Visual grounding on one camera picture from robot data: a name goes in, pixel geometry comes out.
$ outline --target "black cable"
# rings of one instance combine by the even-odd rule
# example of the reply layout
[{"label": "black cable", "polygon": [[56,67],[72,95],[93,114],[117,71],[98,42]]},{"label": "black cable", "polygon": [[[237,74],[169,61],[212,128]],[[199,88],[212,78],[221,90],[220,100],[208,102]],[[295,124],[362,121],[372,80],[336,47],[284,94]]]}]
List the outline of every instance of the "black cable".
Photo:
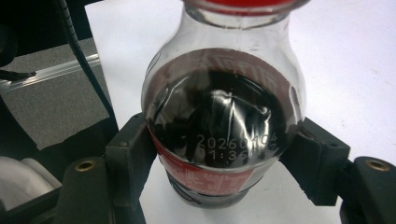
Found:
[{"label": "black cable", "polygon": [[28,72],[28,73],[17,73],[17,72],[8,72],[0,69],[0,79],[7,81],[18,81],[23,80],[28,77],[34,77],[36,72]]},{"label": "black cable", "polygon": [[59,15],[60,22],[64,29],[64,35],[67,39],[67,43],[69,44],[70,48],[73,50],[73,53],[76,56],[77,61],[79,62],[86,77],[90,81],[96,94],[102,101],[102,104],[105,106],[108,115],[112,118],[115,118],[113,107],[111,106],[111,103],[107,100],[105,93],[100,87],[95,74],[91,70],[91,67],[87,62],[87,59],[85,58],[85,55],[81,50],[81,46],[78,43],[78,37],[76,35],[76,31],[74,29],[73,22],[70,17],[70,12],[65,0],[52,0],[52,4],[55,6],[55,9]]}]

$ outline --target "soda bottle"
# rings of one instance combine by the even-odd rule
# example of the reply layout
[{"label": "soda bottle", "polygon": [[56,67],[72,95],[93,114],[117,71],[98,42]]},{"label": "soda bottle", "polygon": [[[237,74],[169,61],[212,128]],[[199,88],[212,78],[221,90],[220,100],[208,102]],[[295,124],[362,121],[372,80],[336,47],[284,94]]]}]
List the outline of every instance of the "soda bottle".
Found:
[{"label": "soda bottle", "polygon": [[184,0],[150,63],[142,110],[171,185],[203,208],[239,202],[304,119],[289,14],[307,0]]}]

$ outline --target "white surface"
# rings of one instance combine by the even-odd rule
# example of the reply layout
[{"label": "white surface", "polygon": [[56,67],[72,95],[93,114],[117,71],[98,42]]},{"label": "white surface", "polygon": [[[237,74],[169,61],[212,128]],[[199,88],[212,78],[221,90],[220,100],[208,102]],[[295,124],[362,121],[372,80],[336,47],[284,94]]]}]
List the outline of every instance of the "white surface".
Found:
[{"label": "white surface", "polygon": [[[86,7],[117,121],[140,109],[146,68],[176,30],[179,0],[113,0]],[[313,0],[291,13],[290,42],[304,72],[306,115],[352,147],[350,159],[396,164],[396,2]],[[277,163],[234,207],[184,204],[155,161],[141,197],[148,224],[340,223],[315,207]]]}]

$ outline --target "liquid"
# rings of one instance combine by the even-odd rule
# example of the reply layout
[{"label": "liquid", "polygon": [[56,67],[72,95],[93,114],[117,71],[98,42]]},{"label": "liquid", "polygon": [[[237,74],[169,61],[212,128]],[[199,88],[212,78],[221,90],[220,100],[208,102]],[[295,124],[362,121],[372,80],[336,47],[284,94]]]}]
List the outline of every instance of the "liquid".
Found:
[{"label": "liquid", "polygon": [[160,68],[143,108],[179,196],[199,207],[240,201],[294,135],[289,89],[268,63],[235,50],[196,50]]},{"label": "liquid", "polygon": [[167,85],[149,127],[179,159],[236,169],[279,155],[286,121],[275,96],[245,77],[196,71]]}]

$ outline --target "bottle label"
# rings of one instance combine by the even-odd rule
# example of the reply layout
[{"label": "bottle label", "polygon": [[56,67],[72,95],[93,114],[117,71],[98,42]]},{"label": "bottle label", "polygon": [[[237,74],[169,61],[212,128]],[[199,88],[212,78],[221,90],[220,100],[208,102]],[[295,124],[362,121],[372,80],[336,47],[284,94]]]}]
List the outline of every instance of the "bottle label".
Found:
[{"label": "bottle label", "polygon": [[177,159],[152,137],[166,171],[184,187],[206,195],[230,195],[239,192],[248,182],[254,169],[242,172],[214,172]]}]

